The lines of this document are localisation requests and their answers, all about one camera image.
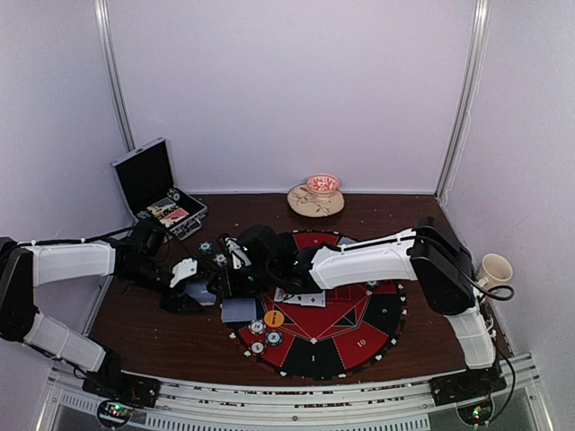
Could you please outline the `blue white poker chip stack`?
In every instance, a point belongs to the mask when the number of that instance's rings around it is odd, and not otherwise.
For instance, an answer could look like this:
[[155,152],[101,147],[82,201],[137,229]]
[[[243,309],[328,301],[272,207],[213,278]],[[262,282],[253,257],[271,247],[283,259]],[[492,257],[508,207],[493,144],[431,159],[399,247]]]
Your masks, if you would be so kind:
[[215,256],[214,261],[218,266],[224,266],[227,263],[227,257],[223,253],[218,253]]

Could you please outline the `blue playing card deck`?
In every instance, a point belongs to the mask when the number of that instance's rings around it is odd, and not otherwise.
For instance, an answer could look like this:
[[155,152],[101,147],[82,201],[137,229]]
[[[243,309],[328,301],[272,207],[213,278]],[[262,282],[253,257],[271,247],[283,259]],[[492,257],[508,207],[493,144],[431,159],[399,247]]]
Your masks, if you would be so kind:
[[217,296],[210,293],[207,286],[200,282],[188,283],[184,291],[202,306],[212,306],[217,302]]

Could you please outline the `green poker chip stack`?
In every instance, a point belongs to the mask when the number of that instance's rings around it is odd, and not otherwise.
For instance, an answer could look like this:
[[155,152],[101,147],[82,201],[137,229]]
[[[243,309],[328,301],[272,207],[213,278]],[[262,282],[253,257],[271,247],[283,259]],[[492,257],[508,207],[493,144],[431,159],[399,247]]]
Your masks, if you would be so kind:
[[212,242],[202,242],[199,245],[199,252],[202,256],[211,255],[214,252],[214,245]]

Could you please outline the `blue white chip seat two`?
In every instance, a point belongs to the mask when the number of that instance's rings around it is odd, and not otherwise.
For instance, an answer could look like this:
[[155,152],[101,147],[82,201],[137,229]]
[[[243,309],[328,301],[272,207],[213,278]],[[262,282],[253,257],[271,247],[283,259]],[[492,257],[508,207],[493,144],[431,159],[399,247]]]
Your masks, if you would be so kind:
[[248,325],[248,330],[252,335],[262,335],[266,332],[267,325],[263,320],[252,321]]

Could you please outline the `dealt blue playing card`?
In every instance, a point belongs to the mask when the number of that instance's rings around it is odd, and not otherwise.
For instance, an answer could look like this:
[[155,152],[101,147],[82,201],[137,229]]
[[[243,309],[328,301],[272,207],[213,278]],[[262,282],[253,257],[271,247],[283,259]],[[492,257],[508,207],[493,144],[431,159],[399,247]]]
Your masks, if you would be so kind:
[[337,243],[337,245],[339,247],[342,248],[349,248],[352,247],[353,245],[357,244],[358,241],[349,237],[341,237]]

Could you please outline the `black hundred chip seat two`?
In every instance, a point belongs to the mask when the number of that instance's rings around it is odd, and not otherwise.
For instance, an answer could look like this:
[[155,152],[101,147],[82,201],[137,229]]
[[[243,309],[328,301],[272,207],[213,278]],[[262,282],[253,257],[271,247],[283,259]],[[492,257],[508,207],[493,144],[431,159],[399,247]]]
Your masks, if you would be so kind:
[[266,351],[266,343],[263,341],[254,341],[250,344],[250,351],[254,355],[262,355]]

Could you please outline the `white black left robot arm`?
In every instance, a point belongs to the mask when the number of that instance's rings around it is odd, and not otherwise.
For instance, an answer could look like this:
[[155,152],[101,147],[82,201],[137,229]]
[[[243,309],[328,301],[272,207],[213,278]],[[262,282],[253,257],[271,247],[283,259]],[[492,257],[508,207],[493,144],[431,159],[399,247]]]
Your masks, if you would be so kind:
[[200,312],[200,302],[185,291],[191,281],[209,279],[214,264],[189,255],[170,268],[155,262],[168,231],[139,222],[111,233],[82,239],[17,242],[1,240],[1,337],[34,347],[49,357],[94,374],[95,385],[111,399],[123,397],[128,377],[106,347],[44,314],[34,289],[52,282],[115,276],[161,296],[168,312]]

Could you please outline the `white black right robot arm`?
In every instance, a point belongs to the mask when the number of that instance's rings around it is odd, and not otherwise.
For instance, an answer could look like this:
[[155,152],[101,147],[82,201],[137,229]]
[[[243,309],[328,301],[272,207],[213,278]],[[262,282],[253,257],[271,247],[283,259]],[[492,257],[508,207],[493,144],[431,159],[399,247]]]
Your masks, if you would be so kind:
[[261,224],[218,241],[225,261],[208,291],[220,298],[267,286],[294,295],[368,282],[418,282],[429,308],[447,318],[463,350],[470,368],[460,380],[464,393],[476,397],[494,383],[495,347],[480,311],[471,255],[437,219],[424,217],[412,229],[363,242],[299,245]]

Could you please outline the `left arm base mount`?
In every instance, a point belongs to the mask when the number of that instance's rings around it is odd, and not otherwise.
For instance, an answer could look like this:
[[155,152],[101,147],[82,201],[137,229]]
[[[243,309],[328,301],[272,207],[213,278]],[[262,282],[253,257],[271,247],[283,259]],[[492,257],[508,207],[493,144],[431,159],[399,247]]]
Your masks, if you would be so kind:
[[160,381],[155,378],[123,372],[120,356],[113,350],[106,350],[96,372],[85,371],[77,365],[74,370],[84,378],[83,391],[139,408],[153,408],[161,389]]

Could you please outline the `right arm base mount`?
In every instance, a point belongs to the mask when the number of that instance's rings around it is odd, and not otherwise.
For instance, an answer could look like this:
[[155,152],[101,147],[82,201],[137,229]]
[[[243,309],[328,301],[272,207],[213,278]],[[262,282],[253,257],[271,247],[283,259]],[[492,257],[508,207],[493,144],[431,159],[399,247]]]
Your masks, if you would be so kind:
[[437,406],[487,397],[507,388],[499,365],[482,369],[465,369],[463,372],[434,377],[429,387]]

